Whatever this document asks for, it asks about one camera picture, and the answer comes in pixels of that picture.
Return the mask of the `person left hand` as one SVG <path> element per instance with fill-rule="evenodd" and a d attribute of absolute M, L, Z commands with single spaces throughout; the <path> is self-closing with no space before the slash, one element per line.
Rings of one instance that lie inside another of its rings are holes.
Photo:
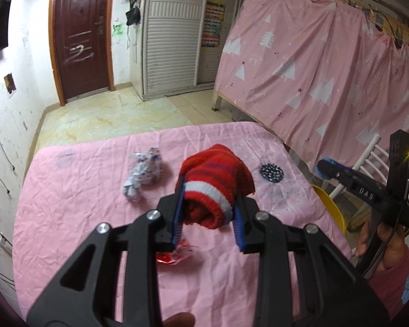
<path fill-rule="evenodd" d="M 193 327 L 196 319 L 193 314 L 189 312 L 180 312 L 169 317 L 163 322 L 164 327 Z"/>

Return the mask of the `person right hand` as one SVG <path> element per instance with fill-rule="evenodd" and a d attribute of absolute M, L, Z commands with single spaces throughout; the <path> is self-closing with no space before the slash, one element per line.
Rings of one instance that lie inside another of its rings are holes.
<path fill-rule="evenodd" d="M 367 241 L 369 238 L 369 226 L 370 223 L 366 222 L 360 231 L 360 236 L 357 242 L 357 246 L 354 249 L 354 255 L 361 257 L 367 250 Z M 383 272 L 397 266 L 406 252 L 405 243 L 405 230 L 402 225 L 398 225 L 396 231 L 391 235 L 392 228 L 386 226 L 383 223 L 378 225 L 378 237 L 382 241 L 387 241 L 387 246 L 383 254 L 383 258 L 380 260 L 375 272 Z"/>

